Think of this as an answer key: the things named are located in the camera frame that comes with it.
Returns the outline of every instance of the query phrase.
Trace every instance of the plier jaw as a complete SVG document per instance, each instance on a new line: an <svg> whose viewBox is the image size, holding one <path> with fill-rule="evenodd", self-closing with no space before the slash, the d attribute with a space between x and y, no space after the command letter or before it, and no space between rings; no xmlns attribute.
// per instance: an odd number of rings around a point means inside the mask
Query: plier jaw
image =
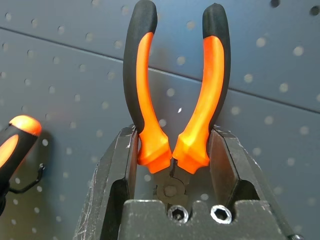
<svg viewBox="0 0 320 240"><path fill-rule="evenodd" d="M228 91L231 51L227 16L212 4L202 16L204 66L198 102L173 153L159 126L149 91L148 60L158 18L155 4L140 0L129 23L124 57L123 87L141 149L138 164L148 167L157 184L156 196L166 204L185 206L186 185L197 169L209 165L207 142Z"/></svg>

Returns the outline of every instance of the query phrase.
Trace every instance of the screwdriver handle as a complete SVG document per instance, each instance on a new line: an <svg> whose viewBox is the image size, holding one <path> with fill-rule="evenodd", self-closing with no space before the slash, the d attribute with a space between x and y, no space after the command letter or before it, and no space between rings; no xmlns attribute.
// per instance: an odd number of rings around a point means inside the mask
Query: screwdriver handle
<svg viewBox="0 0 320 240"><path fill-rule="evenodd" d="M138 164L153 174L170 166L168 136L159 126L149 91L149 52L158 17L155 4L140 0L129 23L124 56L123 88L126 104L141 141Z"/></svg>
<svg viewBox="0 0 320 240"><path fill-rule="evenodd" d="M0 131L0 190L8 184L41 131L41 124L27 115L16 116Z"/></svg>
<svg viewBox="0 0 320 240"><path fill-rule="evenodd" d="M172 156L194 174L209 165L207 141L224 104L230 78L231 50L226 12L217 3L202 16L204 65L200 95L194 112L178 140Z"/></svg>

